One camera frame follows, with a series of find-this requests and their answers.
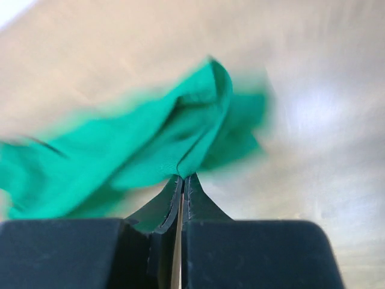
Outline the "green t shirt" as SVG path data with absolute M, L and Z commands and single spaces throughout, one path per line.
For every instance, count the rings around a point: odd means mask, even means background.
M 264 75 L 231 79 L 214 58 L 166 92 L 122 97 L 32 137 L 1 142 L 10 220 L 105 217 L 126 194 L 218 169 L 260 150 L 271 90 Z

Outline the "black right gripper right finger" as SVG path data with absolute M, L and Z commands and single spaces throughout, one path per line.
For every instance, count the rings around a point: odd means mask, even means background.
M 305 220 L 233 220 L 185 179 L 183 288 L 343 288 L 329 239 Z

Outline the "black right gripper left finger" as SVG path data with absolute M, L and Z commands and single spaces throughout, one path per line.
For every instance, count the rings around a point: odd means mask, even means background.
M 180 177 L 125 219 L 1 223 L 2 288 L 171 288 Z

